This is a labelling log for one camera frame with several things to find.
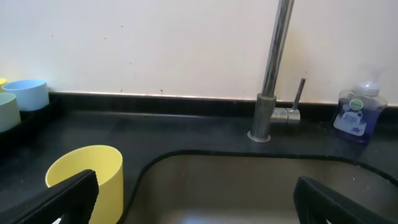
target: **soap label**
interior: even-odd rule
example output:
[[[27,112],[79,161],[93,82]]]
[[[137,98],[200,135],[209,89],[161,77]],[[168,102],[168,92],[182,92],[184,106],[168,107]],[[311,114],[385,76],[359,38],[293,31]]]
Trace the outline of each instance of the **soap label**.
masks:
[[[351,100],[348,105],[343,105],[342,110],[345,112],[336,117],[333,126],[344,132],[362,136],[366,128],[366,122],[361,122],[363,118],[362,108],[363,102],[361,100]]]

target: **black tray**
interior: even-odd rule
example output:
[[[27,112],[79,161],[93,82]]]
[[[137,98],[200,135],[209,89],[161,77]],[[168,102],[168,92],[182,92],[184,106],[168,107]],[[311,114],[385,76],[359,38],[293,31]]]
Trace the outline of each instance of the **black tray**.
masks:
[[[9,152],[11,149],[30,141],[61,113],[61,103],[58,99],[50,99],[47,106],[36,111],[20,111],[21,123],[0,133],[0,154]]]

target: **green logo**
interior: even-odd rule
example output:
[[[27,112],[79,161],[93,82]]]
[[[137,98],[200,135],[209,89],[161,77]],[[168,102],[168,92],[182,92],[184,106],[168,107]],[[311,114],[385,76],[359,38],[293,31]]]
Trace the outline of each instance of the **green logo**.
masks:
[[[363,107],[363,102],[359,99],[353,99],[349,102],[349,107],[353,110],[360,110]]]

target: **soap bottle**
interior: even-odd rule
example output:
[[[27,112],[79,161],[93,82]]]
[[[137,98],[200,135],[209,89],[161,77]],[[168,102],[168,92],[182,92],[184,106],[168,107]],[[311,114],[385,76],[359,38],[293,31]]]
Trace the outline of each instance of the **soap bottle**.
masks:
[[[387,106],[387,100],[379,96],[379,91],[379,84],[373,81],[340,92],[332,119],[332,130],[337,136],[363,144],[369,142],[377,119]]]

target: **cup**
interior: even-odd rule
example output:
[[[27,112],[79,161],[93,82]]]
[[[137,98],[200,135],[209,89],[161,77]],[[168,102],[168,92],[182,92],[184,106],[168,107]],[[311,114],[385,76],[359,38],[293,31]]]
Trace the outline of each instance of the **cup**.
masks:
[[[45,175],[51,187],[85,169],[94,170],[99,185],[89,224],[115,224],[123,212],[123,157],[111,146],[86,146],[56,160]]]
[[[0,78],[0,93],[3,92],[2,86],[4,86],[5,84],[7,84],[7,80],[5,78]]]
[[[12,93],[0,93],[0,133],[21,122],[16,96]]]
[[[5,93],[17,96],[21,111],[35,111],[50,103],[49,91],[45,80],[19,80],[2,86]]]

